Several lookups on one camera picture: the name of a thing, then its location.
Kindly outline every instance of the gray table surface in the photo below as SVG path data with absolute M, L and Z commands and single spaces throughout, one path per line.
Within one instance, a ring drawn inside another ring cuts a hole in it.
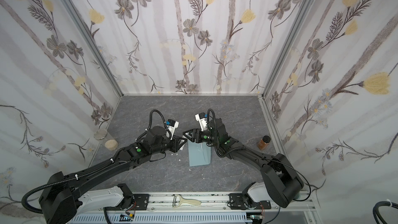
M 158 109 L 167 120 L 178 121 L 176 135 L 200 128 L 195 114 L 212 108 L 217 118 L 222 118 L 228 134 L 247 147 L 259 150 L 257 142 L 269 135 L 266 122 L 256 96 L 123 96 L 108 127 L 119 147 L 127 146 L 148 127 L 149 112 Z M 161 118 L 153 115 L 152 126 L 162 126 Z M 261 151 L 276 154 L 272 143 Z M 100 146 L 92 164 L 102 162 L 114 154 Z M 94 189 L 104 189 L 126 183 L 132 192 L 200 192 L 242 191 L 251 182 L 262 182 L 260 173 L 251 167 L 228 158 L 219 158 L 214 149 L 211 163 L 205 166 L 189 166 L 188 147 L 177 153 L 166 152 L 166 158 L 144 163 L 118 174 Z M 152 156 L 161 158 L 163 154 Z

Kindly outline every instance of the beige peeler handle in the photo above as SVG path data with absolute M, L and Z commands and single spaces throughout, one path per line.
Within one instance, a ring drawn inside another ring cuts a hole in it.
M 195 200 L 195 199 L 185 199 L 185 198 L 183 198 L 181 195 L 176 195 L 176 196 L 179 196 L 179 197 L 180 197 L 180 202 L 178 203 L 177 206 L 174 206 L 173 208 L 179 207 L 182 203 L 188 203 L 188 204 L 196 205 L 196 206 L 202 204 L 202 202 L 199 201 L 199 200 Z

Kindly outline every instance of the robotic arm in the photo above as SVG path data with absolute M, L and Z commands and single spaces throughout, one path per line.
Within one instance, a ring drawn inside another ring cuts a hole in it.
M 212 122 L 209 122 L 210 111 L 213 115 Z M 162 117 L 164 127 L 151 128 L 153 112 Z M 259 170 L 270 197 L 278 205 L 286 208 L 304 186 L 287 158 L 282 154 L 272 156 L 245 147 L 238 140 L 228 136 L 222 120 L 215 119 L 211 109 L 206 116 L 206 126 L 203 119 L 205 114 L 199 115 L 202 128 L 184 132 L 187 138 L 183 138 L 174 135 L 178 122 L 170 119 L 166 122 L 159 111 L 152 110 L 148 128 L 135 143 L 119 149 L 112 158 L 82 171 L 68 175 L 58 172 L 52 175 L 46 185 L 37 187 L 23 196 L 22 206 L 29 211 L 44 214 L 47 224 L 67 223 L 76 214 L 96 209 L 98 206 L 127 209 L 134 202 L 134 196 L 126 184 L 105 190 L 89 190 L 121 172 L 150 161 L 153 154 L 177 152 L 190 140 L 196 143 L 205 142 L 208 146 L 215 147 L 219 157 L 235 159 Z M 31 206 L 27 199 L 41 190 L 41 209 L 38 209 Z

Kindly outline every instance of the gray marble tabletop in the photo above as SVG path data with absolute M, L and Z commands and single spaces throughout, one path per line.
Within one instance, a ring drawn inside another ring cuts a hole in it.
M 266 122 L 256 96 L 123 96 L 108 128 L 119 147 L 127 146 L 148 127 L 149 112 L 158 109 L 167 120 L 180 122 L 176 135 L 192 128 L 199 128 L 195 114 L 212 108 L 217 118 L 222 118 L 228 134 L 247 147 L 259 150 L 257 142 L 269 135 Z M 161 118 L 154 114 L 152 126 L 162 126 Z M 271 143 L 262 153 L 276 154 Z M 112 157 L 114 152 L 99 147 L 92 164 Z M 251 182 L 262 182 L 260 173 L 242 162 L 219 158 L 214 149 L 211 163 L 190 167 L 188 148 L 166 158 L 144 163 L 141 166 L 118 174 L 94 189 L 104 189 L 126 183 L 132 192 L 199 192 L 242 191 Z M 163 154 L 152 156 L 161 158 Z

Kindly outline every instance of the floral wallpaper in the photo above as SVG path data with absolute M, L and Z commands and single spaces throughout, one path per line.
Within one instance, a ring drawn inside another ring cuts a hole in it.
M 325 224 L 374 223 L 398 199 L 397 25 L 396 0 L 315 0 L 266 95 Z
M 302 0 L 72 0 L 126 94 L 262 93 Z
M 45 223 L 22 208 L 22 196 L 58 171 L 88 167 L 93 132 L 119 97 L 59 0 L 0 5 L 0 218 Z

